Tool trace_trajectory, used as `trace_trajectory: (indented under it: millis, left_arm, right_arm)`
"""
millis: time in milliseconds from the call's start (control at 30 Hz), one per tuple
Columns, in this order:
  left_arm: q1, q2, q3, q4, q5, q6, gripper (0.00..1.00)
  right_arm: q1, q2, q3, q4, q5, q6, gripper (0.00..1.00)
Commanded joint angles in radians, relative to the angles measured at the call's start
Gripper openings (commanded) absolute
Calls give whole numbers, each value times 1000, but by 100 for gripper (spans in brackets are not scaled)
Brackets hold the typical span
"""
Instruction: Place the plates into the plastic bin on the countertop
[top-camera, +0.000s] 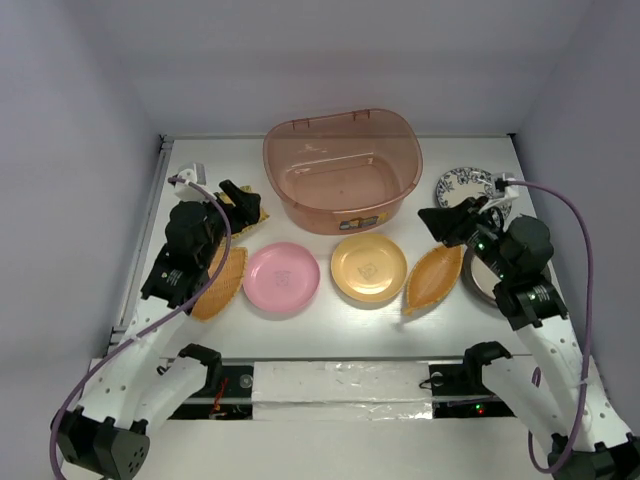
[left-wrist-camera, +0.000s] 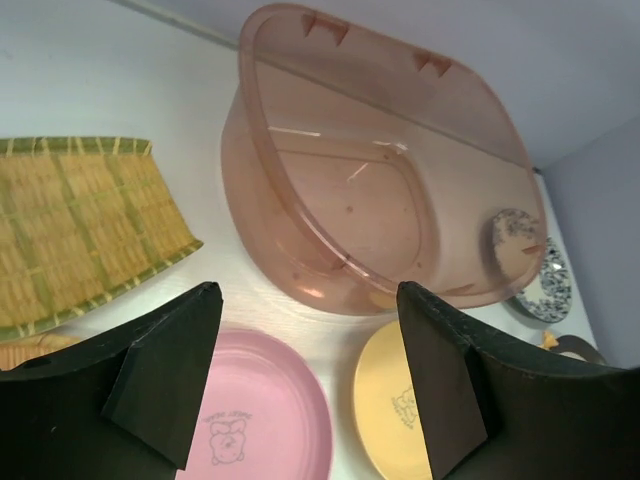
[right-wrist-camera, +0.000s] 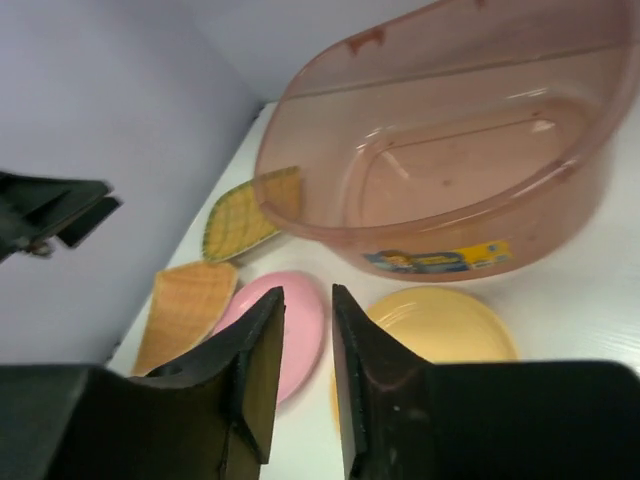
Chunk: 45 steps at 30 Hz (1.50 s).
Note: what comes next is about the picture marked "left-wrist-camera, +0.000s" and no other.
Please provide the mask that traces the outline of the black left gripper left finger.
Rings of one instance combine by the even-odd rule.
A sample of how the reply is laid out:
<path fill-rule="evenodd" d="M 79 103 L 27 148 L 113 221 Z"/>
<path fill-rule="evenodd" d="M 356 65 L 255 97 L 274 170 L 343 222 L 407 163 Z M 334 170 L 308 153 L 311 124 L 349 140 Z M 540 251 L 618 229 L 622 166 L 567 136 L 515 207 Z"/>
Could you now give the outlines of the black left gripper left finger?
<path fill-rule="evenodd" d="M 185 469 L 223 298 L 204 282 L 1 374 L 4 479 L 172 479 Z"/>

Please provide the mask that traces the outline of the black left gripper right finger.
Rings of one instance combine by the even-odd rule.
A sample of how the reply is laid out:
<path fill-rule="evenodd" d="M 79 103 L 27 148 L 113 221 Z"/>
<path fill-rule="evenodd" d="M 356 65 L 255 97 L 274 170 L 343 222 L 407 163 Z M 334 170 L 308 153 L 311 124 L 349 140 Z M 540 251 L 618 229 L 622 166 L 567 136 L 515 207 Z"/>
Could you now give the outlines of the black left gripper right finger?
<path fill-rule="evenodd" d="M 639 372 L 513 337 L 414 282 L 401 334 L 436 479 L 635 479 Z"/>

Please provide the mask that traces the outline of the orange woven fish-shaped plate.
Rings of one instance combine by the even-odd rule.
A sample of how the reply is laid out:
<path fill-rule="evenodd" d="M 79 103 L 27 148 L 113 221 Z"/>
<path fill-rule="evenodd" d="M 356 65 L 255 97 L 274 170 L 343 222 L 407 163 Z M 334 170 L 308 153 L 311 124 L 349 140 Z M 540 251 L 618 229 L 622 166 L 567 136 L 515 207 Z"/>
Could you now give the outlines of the orange woven fish-shaped plate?
<path fill-rule="evenodd" d="M 539 344 L 539 347 L 541 349 L 544 349 L 546 351 L 551 351 L 552 349 L 558 346 L 559 346 L 559 342 L 552 332 L 548 330 L 545 330 L 542 332 L 541 343 Z"/>

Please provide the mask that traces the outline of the yellow round plate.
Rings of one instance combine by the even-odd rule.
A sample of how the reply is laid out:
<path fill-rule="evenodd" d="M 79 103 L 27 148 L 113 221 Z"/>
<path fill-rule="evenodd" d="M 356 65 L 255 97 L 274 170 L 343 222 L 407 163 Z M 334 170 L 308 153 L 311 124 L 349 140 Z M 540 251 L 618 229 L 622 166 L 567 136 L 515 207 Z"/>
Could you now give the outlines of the yellow round plate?
<path fill-rule="evenodd" d="M 385 479 L 432 472 L 398 321 L 365 344 L 354 374 L 353 412 L 364 450 Z"/>

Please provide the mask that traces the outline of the brown rimmed cream plate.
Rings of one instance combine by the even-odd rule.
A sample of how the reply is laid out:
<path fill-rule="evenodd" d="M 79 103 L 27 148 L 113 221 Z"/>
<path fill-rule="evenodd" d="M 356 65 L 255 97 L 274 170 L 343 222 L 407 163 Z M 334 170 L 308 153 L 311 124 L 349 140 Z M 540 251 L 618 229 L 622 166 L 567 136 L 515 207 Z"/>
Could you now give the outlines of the brown rimmed cream plate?
<path fill-rule="evenodd" d="M 575 335 L 562 335 L 556 338 L 557 344 L 550 351 L 584 362 L 607 366 L 602 354 L 586 340 Z"/>

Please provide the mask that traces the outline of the orange woven fan-shaped plate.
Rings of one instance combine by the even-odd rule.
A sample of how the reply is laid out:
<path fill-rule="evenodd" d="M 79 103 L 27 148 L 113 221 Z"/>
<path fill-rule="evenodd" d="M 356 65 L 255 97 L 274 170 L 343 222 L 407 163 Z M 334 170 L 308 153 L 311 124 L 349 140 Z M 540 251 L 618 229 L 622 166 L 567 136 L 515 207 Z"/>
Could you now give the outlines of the orange woven fan-shaped plate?
<path fill-rule="evenodd" d="M 0 368 L 8 371 L 37 357 L 62 350 L 81 341 L 80 338 L 47 333 L 0 346 Z"/>

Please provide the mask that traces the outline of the pink round plate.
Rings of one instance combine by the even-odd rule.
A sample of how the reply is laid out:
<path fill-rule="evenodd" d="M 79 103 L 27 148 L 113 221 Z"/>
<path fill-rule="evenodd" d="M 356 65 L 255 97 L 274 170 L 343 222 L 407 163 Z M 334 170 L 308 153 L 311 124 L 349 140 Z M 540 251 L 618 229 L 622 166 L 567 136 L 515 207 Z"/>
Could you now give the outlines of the pink round plate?
<path fill-rule="evenodd" d="M 179 479 L 326 479 L 333 459 L 328 402 L 286 343 L 249 329 L 219 333 Z"/>

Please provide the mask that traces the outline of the blue floral ceramic plate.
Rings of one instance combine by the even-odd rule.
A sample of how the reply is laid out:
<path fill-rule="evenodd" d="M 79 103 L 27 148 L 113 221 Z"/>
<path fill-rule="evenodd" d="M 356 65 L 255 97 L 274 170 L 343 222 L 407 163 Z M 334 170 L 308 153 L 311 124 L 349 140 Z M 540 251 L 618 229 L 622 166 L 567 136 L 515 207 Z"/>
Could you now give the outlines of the blue floral ceramic plate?
<path fill-rule="evenodd" d="M 497 212 L 484 226 L 489 278 L 519 314 L 546 324 L 564 320 L 572 306 L 572 276 L 557 242 L 531 214 Z"/>

